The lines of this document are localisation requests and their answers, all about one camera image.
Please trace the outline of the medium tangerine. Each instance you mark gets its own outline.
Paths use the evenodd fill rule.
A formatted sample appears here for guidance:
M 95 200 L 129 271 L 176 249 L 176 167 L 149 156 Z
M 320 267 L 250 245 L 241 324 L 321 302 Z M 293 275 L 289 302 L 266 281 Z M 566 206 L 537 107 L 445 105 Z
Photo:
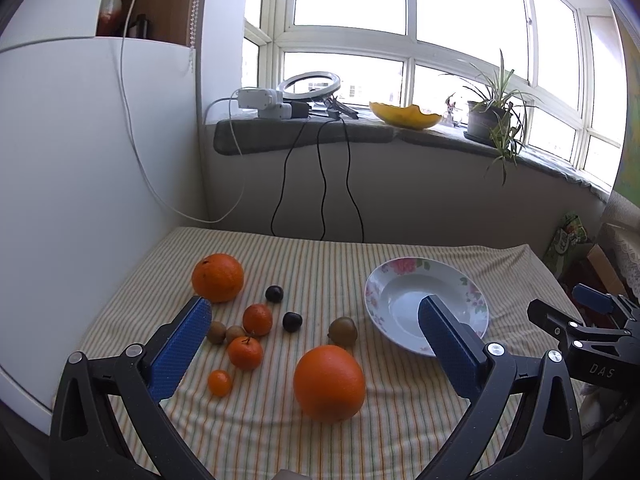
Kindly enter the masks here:
M 242 326 L 250 336 L 266 336 L 272 329 L 272 323 L 272 312 L 265 304 L 251 304 L 243 313 Z

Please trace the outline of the tangerine with green stem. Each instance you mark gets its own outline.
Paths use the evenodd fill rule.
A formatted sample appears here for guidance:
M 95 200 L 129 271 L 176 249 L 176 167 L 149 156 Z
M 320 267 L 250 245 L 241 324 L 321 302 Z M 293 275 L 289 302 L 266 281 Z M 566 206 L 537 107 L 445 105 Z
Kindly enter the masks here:
M 233 339 L 228 345 L 227 352 L 231 364 L 244 372 L 256 370 L 264 356 L 260 342 L 249 336 Z

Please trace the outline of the large orange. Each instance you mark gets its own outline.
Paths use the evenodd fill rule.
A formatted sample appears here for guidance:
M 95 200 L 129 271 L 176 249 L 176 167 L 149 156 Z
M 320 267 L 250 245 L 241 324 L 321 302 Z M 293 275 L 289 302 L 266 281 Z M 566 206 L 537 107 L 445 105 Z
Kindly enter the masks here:
M 313 348 L 300 358 L 293 389 L 302 412 L 314 422 L 329 425 L 354 417 L 367 391 L 361 366 L 333 344 Z
M 234 257 L 211 254 L 194 266 L 191 275 L 194 292 L 212 304 L 232 301 L 244 285 L 244 270 Z

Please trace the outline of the white cabinet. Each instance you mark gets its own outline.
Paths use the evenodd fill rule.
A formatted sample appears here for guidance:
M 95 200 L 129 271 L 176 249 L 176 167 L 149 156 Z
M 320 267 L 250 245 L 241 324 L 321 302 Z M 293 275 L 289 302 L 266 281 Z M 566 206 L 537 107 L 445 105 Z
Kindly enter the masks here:
M 1 397 L 47 430 L 66 358 L 139 260 L 203 217 L 193 53 L 24 0 L 1 37 Z

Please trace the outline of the green-brown kiwi fruit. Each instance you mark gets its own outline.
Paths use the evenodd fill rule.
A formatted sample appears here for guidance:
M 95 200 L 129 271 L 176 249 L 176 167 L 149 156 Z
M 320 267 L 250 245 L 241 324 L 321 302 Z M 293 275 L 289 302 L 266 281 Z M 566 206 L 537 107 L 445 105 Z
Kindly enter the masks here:
M 343 348 L 352 347 L 358 339 L 357 326 L 352 318 L 342 316 L 334 320 L 328 331 L 329 340 Z

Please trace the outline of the dark plum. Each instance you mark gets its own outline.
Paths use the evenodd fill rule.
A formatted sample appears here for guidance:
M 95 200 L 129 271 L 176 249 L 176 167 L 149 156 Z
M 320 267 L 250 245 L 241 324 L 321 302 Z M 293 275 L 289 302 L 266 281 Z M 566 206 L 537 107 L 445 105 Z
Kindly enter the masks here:
M 278 285 L 271 285 L 265 290 L 265 298 L 272 304 L 280 304 L 283 300 L 284 291 Z
M 286 312 L 282 318 L 283 329 L 292 334 L 300 330 L 303 325 L 303 317 L 296 312 Z

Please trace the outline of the potted spider plant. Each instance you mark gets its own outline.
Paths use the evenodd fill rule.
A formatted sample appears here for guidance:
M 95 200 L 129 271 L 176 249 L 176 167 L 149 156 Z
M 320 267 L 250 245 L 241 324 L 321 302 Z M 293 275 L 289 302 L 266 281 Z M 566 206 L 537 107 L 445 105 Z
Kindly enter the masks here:
M 506 184 L 508 166 L 518 166 L 518 156 L 526 143 L 529 115 L 537 107 L 536 96 L 514 87 L 514 70 L 506 68 L 502 50 L 499 64 L 484 72 L 475 64 L 478 80 L 461 76 L 462 88 L 473 95 L 468 102 L 466 135 L 474 142 L 485 140 L 496 152 L 487 170 L 500 167 L 501 185 Z

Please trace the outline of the white power strip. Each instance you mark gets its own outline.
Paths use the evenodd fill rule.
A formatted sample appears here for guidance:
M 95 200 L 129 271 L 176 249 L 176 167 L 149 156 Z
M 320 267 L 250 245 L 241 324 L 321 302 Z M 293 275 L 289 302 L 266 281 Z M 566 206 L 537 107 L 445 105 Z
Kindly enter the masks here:
M 276 89 L 242 88 L 236 96 L 238 107 L 256 110 L 259 118 L 291 119 L 292 106 L 284 102 L 283 92 Z

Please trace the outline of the red white vase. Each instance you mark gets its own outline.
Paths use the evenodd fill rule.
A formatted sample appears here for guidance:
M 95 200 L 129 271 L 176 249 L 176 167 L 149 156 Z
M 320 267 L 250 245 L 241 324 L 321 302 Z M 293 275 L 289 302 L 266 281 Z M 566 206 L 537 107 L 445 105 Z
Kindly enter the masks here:
M 122 0 L 101 0 L 96 34 L 111 36 L 118 26 L 122 15 Z

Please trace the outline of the green snack bag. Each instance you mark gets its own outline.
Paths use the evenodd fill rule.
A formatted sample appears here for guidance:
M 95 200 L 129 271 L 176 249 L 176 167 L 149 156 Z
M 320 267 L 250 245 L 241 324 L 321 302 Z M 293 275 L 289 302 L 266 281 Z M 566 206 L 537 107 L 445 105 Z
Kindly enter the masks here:
M 576 259 L 585 257 L 592 246 L 593 241 L 582 219 L 569 212 L 556 227 L 542 262 L 556 278 L 560 278 Z

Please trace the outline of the yellow melon rind bowl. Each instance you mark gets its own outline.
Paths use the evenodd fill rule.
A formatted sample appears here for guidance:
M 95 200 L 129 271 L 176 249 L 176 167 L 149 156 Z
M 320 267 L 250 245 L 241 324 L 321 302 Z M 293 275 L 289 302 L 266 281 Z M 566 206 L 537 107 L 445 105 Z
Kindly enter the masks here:
M 409 106 L 393 106 L 378 102 L 369 103 L 370 110 L 386 125 L 411 130 L 425 130 L 437 125 L 442 116 L 439 114 L 424 114 L 416 104 Z

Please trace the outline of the tiny orange kumquat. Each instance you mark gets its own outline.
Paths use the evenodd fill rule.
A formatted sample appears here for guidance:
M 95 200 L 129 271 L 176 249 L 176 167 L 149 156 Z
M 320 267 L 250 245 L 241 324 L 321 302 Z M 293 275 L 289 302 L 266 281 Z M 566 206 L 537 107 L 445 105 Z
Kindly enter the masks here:
M 233 386 L 232 378 L 225 370 L 213 370 L 207 377 L 207 388 L 212 396 L 228 396 Z

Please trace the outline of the small brown longan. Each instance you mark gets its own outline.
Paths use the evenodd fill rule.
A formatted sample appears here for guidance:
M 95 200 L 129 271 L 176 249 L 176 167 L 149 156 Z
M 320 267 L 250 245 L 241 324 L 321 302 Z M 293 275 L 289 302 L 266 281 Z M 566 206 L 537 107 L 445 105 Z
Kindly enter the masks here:
M 238 338 L 245 338 L 247 336 L 246 331 L 242 326 L 232 325 L 226 329 L 226 341 L 227 344 L 231 344 L 232 341 Z
M 211 344 L 218 346 L 218 344 L 223 344 L 226 341 L 226 335 L 227 327 L 224 323 L 214 321 L 209 326 L 206 338 Z

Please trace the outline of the striped tablecloth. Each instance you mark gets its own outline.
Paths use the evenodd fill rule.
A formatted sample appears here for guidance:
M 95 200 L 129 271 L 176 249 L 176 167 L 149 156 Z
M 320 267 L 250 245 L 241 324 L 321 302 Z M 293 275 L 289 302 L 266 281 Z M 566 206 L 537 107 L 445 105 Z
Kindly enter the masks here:
M 161 240 L 89 326 L 79 349 L 89 358 L 116 356 L 128 344 L 150 339 L 192 297 L 194 266 L 211 254 L 242 264 L 245 284 L 230 304 L 214 307 L 226 325 L 264 298 L 267 287 L 284 291 L 272 314 L 299 313 L 302 328 L 280 325 L 262 338 L 262 364 L 232 370 L 228 396 L 207 387 L 213 370 L 231 370 L 227 350 L 202 344 L 163 409 L 178 433 L 218 479 L 269 479 L 288 469 L 315 479 L 412 479 L 437 453 L 466 410 L 438 362 L 393 344 L 373 325 L 364 305 L 368 275 L 381 263 L 422 257 L 447 263 L 468 276 L 486 298 L 486 341 L 519 356 L 539 358 L 552 337 L 527 318 L 542 300 L 568 315 L 576 308 L 546 266 L 527 246 L 428 247 L 290 240 L 267 235 L 178 228 Z M 300 358 L 325 344 L 336 318 L 358 330 L 352 356 L 367 381 L 359 413 L 347 422 L 320 425 L 295 399 Z

